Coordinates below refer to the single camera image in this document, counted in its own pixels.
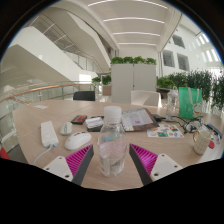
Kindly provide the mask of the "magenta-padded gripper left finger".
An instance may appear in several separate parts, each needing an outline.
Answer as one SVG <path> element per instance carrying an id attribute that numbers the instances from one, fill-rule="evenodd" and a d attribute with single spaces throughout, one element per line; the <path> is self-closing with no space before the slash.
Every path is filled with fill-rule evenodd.
<path id="1" fill-rule="evenodd" d="M 93 155 L 93 146 L 89 145 L 67 157 L 58 156 L 45 166 L 44 170 L 76 185 L 81 185 Z"/>

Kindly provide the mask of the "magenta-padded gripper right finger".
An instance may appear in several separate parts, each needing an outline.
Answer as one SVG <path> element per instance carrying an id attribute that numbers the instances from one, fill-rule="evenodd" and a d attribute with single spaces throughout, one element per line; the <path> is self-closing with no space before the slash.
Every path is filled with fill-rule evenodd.
<path id="1" fill-rule="evenodd" d="M 134 144 L 129 145 L 129 154 L 144 186 L 182 169 L 168 155 L 157 155 Z"/>

